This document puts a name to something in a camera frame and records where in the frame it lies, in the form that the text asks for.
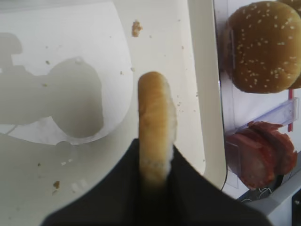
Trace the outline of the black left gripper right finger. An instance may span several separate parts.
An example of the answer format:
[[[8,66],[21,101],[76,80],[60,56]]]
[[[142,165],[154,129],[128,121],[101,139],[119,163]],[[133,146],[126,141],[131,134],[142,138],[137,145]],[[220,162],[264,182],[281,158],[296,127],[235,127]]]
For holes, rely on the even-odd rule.
[[[259,211],[229,197],[200,175],[173,148],[167,180],[169,220],[172,226],[269,226]]]

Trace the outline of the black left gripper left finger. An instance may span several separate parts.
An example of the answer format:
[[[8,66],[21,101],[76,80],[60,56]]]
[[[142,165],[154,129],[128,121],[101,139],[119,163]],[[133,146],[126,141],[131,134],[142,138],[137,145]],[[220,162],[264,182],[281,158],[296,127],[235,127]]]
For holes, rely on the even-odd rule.
[[[139,140],[85,195],[49,214],[43,226],[163,226],[165,215],[143,193],[138,170]]]

